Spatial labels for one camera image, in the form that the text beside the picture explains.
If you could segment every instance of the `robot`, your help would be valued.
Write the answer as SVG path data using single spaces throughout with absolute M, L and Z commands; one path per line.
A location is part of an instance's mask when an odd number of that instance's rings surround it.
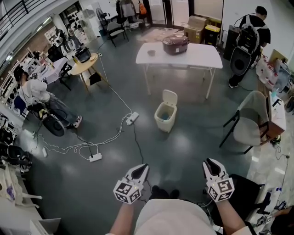
M 232 178 L 229 178 L 223 164 L 217 160 L 207 158 L 203 161 L 204 177 L 207 180 L 207 193 L 215 202 L 229 199 L 235 188 Z
M 140 198 L 148 173 L 148 164 L 141 164 L 131 168 L 122 180 L 116 183 L 113 190 L 116 199 L 127 204 L 132 204 Z

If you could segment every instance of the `rice cooker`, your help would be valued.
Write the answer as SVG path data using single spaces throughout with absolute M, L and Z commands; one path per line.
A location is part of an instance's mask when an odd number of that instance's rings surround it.
M 171 35 L 162 41 L 164 51 L 169 55 L 177 55 L 186 52 L 188 49 L 189 39 L 182 35 Z
M 89 52 L 89 49 L 87 47 L 84 47 L 84 48 L 80 47 L 77 49 L 75 56 L 78 58 L 78 60 L 81 63 L 84 63 L 90 59 L 91 53 Z

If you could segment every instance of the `person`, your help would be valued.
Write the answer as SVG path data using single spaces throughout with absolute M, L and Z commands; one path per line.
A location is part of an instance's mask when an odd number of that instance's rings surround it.
M 70 125 L 78 128 L 82 122 L 82 116 L 74 114 L 60 99 L 49 93 L 47 84 L 38 79 L 28 80 L 28 73 L 26 73 L 21 66 L 14 70 L 14 78 L 20 84 L 19 95 L 26 103 L 26 106 L 34 104 L 33 99 L 46 103 L 50 109 L 60 118 L 64 127 Z
M 294 208 L 276 212 L 273 217 L 274 222 L 271 225 L 271 233 L 273 235 L 288 235 L 294 234 Z
M 56 42 L 62 45 L 65 51 L 68 53 L 70 51 L 70 47 L 68 45 L 64 32 L 61 29 L 57 29 L 57 28 L 55 29 L 55 32 L 57 36 Z
M 249 16 L 250 22 L 253 25 L 253 27 L 265 26 L 264 20 L 267 17 L 266 9 L 262 6 L 258 6 L 256 8 L 255 12 L 256 12 L 255 16 L 254 15 Z M 241 28 L 244 24 L 246 24 L 246 16 L 243 17 L 239 27 Z M 249 65 L 247 71 L 249 70 L 251 65 L 254 63 L 256 57 L 260 56 L 260 47 L 261 46 L 265 47 L 268 43 L 269 44 L 271 43 L 271 32 L 268 28 L 258 29 L 257 32 L 259 33 L 259 37 L 260 37 L 259 45 L 258 45 L 256 51 L 251 55 L 251 62 L 250 62 L 250 65 Z M 246 72 L 241 76 L 233 75 L 233 77 L 231 77 L 229 80 L 229 87 L 230 88 L 238 87 L 238 84 L 242 81 Z
M 158 186 L 138 217 L 135 235 L 216 235 L 209 218 L 196 204 L 177 199 L 179 191 L 169 195 Z M 228 200 L 216 203 L 227 235 L 251 235 Z M 135 203 L 123 203 L 107 235 L 131 235 Z
M 82 46 L 84 43 L 81 43 L 79 39 L 74 34 L 74 30 L 70 27 L 70 24 L 67 25 L 68 35 L 69 39 L 71 39 L 74 43 L 75 49 L 78 49 L 80 46 Z

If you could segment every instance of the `white trash can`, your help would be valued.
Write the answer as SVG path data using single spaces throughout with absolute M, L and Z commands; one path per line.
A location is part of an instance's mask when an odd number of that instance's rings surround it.
M 162 98 L 164 101 L 156 110 L 154 118 L 158 128 L 169 133 L 175 123 L 178 95 L 170 90 L 164 90 L 162 93 Z

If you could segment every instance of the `gray chair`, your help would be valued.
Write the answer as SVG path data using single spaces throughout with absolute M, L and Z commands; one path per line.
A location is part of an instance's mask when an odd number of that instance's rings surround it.
M 116 45 L 114 44 L 113 38 L 119 34 L 123 34 L 124 39 L 126 36 L 127 40 L 129 41 L 128 36 L 124 30 L 124 26 L 122 24 L 118 24 L 116 22 L 110 22 L 107 25 L 107 32 L 109 34 L 109 37 L 110 37 L 111 42 L 114 45 L 114 47 L 116 47 Z
M 260 117 L 263 122 L 262 125 L 258 125 L 254 120 L 247 117 L 242 117 L 242 109 L 253 109 Z M 234 121 L 228 134 L 225 136 L 220 144 L 220 148 L 227 140 L 229 135 L 233 132 L 234 139 L 242 144 L 249 145 L 250 147 L 244 152 L 246 154 L 253 146 L 259 146 L 262 144 L 262 138 L 269 130 L 269 118 L 266 111 L 266 98 L 259 91 L 252 91 L 243 100 L 243 102 L 238 107 L 234 116 L 224 124 L 223 127 L 228 125 L 230 122 Z

